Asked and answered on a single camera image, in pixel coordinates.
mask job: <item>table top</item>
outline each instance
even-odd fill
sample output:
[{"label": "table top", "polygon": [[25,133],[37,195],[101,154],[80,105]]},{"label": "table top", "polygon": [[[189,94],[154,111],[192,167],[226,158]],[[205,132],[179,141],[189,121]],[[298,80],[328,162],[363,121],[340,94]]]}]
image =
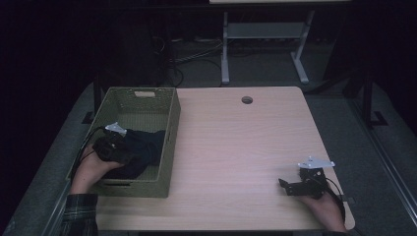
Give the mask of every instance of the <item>table top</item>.
[{"label": "table top", "polygon": [[[181,117],[167,199],[100,197],[101,230],[303,230],[323,228],[286,196],[297,163],[328,159],[298,88],[180,88]],[[245,104],[242,97],[251,96]],[[338,186],[332,168],[325,174]],[[346,207],[346,227],[354,219]]]}]

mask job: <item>green basket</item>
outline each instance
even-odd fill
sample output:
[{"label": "green basket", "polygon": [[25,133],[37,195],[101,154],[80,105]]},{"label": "green basket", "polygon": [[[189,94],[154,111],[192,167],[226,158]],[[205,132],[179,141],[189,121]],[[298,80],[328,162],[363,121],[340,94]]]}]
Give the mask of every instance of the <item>green basket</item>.
[{"label": "green basket", "polygon": [[[158,166],[148,166],[134,180],[102,179],[91,191],[102,196],[167,198],[180,113],[175,88],[110,88],[90,131],[118,122],[123,129],[146,132],[165,130],[165,138]],[[90,143],[100,137],[100,133],[92,136]]]}]

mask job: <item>sleeve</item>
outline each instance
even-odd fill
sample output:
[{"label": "sleeve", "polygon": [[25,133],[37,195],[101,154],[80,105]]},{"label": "sleeve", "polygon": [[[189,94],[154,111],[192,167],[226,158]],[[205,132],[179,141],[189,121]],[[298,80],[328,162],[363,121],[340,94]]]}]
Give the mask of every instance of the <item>sleeve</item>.
[{"label": "sleeve", "polygon": [[61,236],[92,236],[97,235],[95,207],[98,195],[69,195],[61,223]]}]

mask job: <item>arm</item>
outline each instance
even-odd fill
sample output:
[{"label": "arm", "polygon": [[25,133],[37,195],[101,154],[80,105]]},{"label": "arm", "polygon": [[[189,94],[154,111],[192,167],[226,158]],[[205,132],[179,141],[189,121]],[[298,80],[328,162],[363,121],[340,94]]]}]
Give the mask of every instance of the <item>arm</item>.
[{"label": "arm", "polygon": [[340,209],[329,193],[325,192],[325,194],[318,200],[312,199],[308,196],[298,197],[298,199],[307,205],[316,219],[326,228],[326,230],[345,233],[347,235],[347,230],[344,226]]},{"label": "arm", "polygon": [[102,161],[86,147],[67,197],[60,235],[97,235],[95,206],[97,195],[88,194],[89,188],[108,171],[123,166],[114,161]]}]

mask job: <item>wire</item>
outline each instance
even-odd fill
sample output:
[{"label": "wire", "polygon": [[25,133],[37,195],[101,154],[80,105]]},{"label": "wire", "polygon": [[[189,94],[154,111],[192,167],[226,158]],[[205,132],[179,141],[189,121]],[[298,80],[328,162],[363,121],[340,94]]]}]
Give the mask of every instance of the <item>wire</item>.
[{"label": "wire", "polygon": [[230,44],[229,46],[230,52],[228,53],[230,57],[249,57],[249,56],[257,54],[255,52],[255,48],[251,45],[245,44],[243,40],[239,40],[233,43],[232,42],[233,40],[227,43],[227,44]]},{"label": "wire", "polygon": [[[182,62],[182,63],[180,63],[180,65],[185,64],[185,63],[190,63],[190,62],[199,62],[199,61],[200,62],[209,62],[212,65],[214,65],[221,72],[221,67],[217,63],[215,63],[215,62],[213,62],[213,61],[211,61],[209,59],[193,59],[193,60],[189,60],[187,62]],[[177,68],[175,68],[175,69],[176,69],[177,72],[180,72],[181,73],[181,82],[178,85],[175,86],[177,88],[183,82],[183,80],[184,80],[184,74],[179,69],[177,69]]]},{"label": "wire", "polygon": [[365,236],[365,234],[364,233],[362,233],[362,231],[361,230],[359,230],[359,228],[357,227],[357,226],[355,226],[355,227],[353,227],[353,230],[355,230],[359,235],[361,235],[361,236]]},{"label": "wire", "polygon": [[214,52],[218,51],[218,48],[223,45],[223,42],[220,39],[218,39],[217,41],[219,41],[219,44],[216,45],[215,47],[209,48],[207,50],[204,50],[202,52],[196,53],[196,54],[191,55],[191,56],[175,59],[175,62],[176,63],[186,62],[186,61],[190,61],[190,60],[197,59],[197,58],[200,58],[200,57],[204,57],[204,56],[207,56],[207,55],[210,55],[210,54],[214,53]]},{"label": "wire", "polygon": [[163,38],[160,36],[154,36],[153,39],[158,39],[162,43],[162,46],[159,49],[159,52],[162,52],[163,49],[165,49],[165,40],[163,40]]},{"label": "wire", "polygon": [[172,77],[170,77],[169,75],[167,76],[168,77],[168,82],[173,87],[178,88],[184,82],[184,73],[180,69],[178,69],[178,68],[168,68],[168,69],[171,69],[171,70],[174,71],[174,76],[176,76],[177,73],[180,74],[180,76],[181,76],[180,82],[177,85],[174,84],[174,81],[173,81]]},{"label": "wire", "polygon": [[340,199],[343,201],[343,198],[341,197],[340,189],[337,187],[337,185],[332,180],[330,180],[329,178],[326,178],[326,179],[329,180],[334,185],[334,187],[336,187],[336,189],[337,189],[337,191],[338,191],[338,193],[340,195]]},{"label": "wire", "polygon": [[199,38],[199,37],[196,37],[194,39],[194,41],[196,41],[198,43],[210,45],[210,44],[214,44],[214,43],[219,42],[220,39],[219,38]]},{"label": "wire", "polygon": [[95,152],[95,150],[92,150],[90,153],[88,153],[87,155],[81,157],[80,161],[83,161],[87,156],[91,155],[93,152]]},{"label": "wire", "polygon": [[76,174],[76,171],[78,169],[78,167],[80,166],[80,162],[82,160],[82,154],[84,152],[84,150],[86,149],[86,145],[89,143],[89,140],[91,139],[91,137],[95,134],[95,132],[97,132],[98,130],[104,130],[103,126],[99,126],[96,127],[95,129],[93,129],[91,132],[89,132],[89,134],[86,136],[86,138],[84,139],[79,152],[77,154],[76,160],[74,161],[73,167],[71,168],[71,182],[73,182],[74,176]]},{"label": "wire", "polygon": [[326,192],[328,192],[330,195],[331,195],[331,197],[336,201],[336,204],[337,204],[337,206],[339,207],[339,209],[340,209],[340,213],[341,213],[341,216],[342,216],[342,218],[343,218],[343,221],[346,219],[346,209],[344,208],[344,204],[343,204],[343,200],[341,199],[341,196],[340,197],[338,197],[335,193],[334,193],[334,191],[329,187],[329,186],[325,186],[325,185],[323,185],[322,183],[320,183],[318,180],[316,180],[315,178],[312,178],[312,176],[310,176],[309,174],[308,174],[308,177],[309,177],[309,179],[311,179],[311,180],[313,180],[313,181],[315,181],[315,182],[317,182],[319,185],[321,185],[321,186],[323,186],[323,188],[324,188],[324,190],[326,191]]}]

